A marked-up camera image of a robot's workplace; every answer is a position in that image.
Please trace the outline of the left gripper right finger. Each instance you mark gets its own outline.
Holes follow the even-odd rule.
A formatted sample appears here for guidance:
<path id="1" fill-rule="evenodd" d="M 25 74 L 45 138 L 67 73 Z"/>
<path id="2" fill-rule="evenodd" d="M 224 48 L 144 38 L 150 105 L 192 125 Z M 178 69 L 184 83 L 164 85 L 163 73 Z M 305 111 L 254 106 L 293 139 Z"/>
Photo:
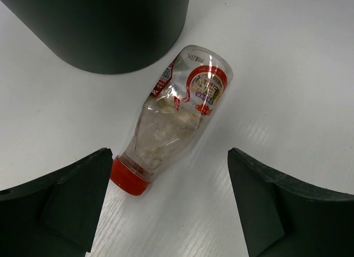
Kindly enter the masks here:
<path id="1" fill-rule="evenodd" d="M 227 157 L 249 256 L 352 256 L 353 196 L 269 167 L 242 150 Z"/>

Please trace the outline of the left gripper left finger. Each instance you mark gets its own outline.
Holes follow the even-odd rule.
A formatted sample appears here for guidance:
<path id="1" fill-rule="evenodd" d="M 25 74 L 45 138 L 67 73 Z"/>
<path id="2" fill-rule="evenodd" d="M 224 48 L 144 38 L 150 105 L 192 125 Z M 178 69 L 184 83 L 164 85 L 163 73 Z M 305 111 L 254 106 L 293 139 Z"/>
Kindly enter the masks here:
<path id="1" fill-rule="evenodd" d="M 102 148 L 1 191 L 1 256 L 85 256 L 92 249 L 112 168 Z"/>

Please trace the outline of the small bottle red cap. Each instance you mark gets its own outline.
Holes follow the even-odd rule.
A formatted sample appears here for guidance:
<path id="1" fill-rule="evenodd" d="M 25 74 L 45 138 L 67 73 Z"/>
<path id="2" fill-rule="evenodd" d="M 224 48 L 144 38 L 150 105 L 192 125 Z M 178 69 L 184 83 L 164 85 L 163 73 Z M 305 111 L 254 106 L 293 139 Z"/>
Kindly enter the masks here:
<path id="1" fill-rule="evenodd" d="M 232 78 L 220 55 L 198 45 L 184 47 L 142 105 L 131 141 L 113 161 L 111 180 L 141 195 L 198 141 Z"/>

